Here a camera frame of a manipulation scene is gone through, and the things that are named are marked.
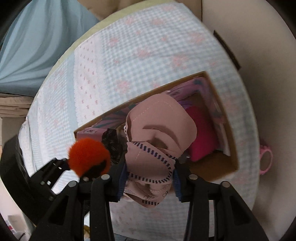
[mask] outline pink fabric hat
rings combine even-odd
[[[156,94],[129,112],[125,132],[125,195],[144,207],[155,207],[169,192],[175,159],[195,140],[196,125],[174,98]]]

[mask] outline red object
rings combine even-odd
[[[219,147],[219,140],[210,115],[202,108],[192,106],[186,112],[197,127],[195,141],[189,147],[190,158],[198,161]]]
[[[101,175],[106,174],[111,165],[110,153],[105,146],[94,139],[84,138],[75,142],[69,150],[69,167],[82,177],[93,166],[101,164],[106,160],[106,167]]]

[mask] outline yellow-green fabric edge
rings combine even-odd
[[[155,5],[173,2],[174,0],[145,0],[136,4],[133,4],[129,7],[126,7],[118,12],[115,12],[105,18],[104,20],[97,23],[95,26],[93,26],[90,30],[88,30],[84,35],[82,35],[78,40],[76,40],[71,47],[69,47],[66,52],[59,58],[59,60],[56,62],[56,64],[53,66],[53,68],[50,70],[48,76],[50,76],[61,64],[65,61],[66,58],[70,56],[74,52],[74,50],[79,46],[83,41],[88,39],[90,36],[95,34],[96,32],[102,30],[103,28],[109,26],[110,24],[114,23],[115,21],[132,14],[134,12],[143,10],[148,7],[152,7]]]

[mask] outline bright pink felt item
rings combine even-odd
[[[197,106],[186,109],[197,127],[197,137],[189,147],[192,161],[198,161],[219,147],[218,136],[210,116]]]

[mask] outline black cable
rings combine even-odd
[[[23,234],[19,237],[18,241],[20,241],[20,240],[22,239],[22,237],[23,237],[25,234],[26,234],[26,233],[23,233]]]

